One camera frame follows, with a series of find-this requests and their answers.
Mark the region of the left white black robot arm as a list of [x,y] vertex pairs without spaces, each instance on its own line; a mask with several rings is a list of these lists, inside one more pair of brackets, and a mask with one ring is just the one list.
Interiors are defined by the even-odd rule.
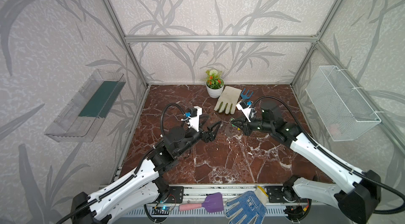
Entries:
[[173,127],[162,140],[152,147],[132,171],[107,187],[76,195],[69,219],[74,224],[112,224],[138,207],[153,203],[169,194],[169,186],[162,176],[177,165],[178,159],[199,141],[213,142],[222,124],[218,121],[200,128],[196,124],[188,129]]

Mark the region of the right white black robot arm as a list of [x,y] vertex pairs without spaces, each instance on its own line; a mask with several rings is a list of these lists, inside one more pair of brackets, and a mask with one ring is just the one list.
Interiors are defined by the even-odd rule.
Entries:
[[274,102],[262,105],[261,118],[254,117],[251,101],[242,100],[236,107],[244,115],[232,120],[232,124],[246,136],[254,131],[268,133],[277,142],[305,157],[333,181],[328,184],[293,175],[283,184],[287,201],[297,198],[316,200],[340,209],[356,224],[368,222],[381,201],[381,190],[361,177],[362,170],[318,145],[299,125],[286,122]]

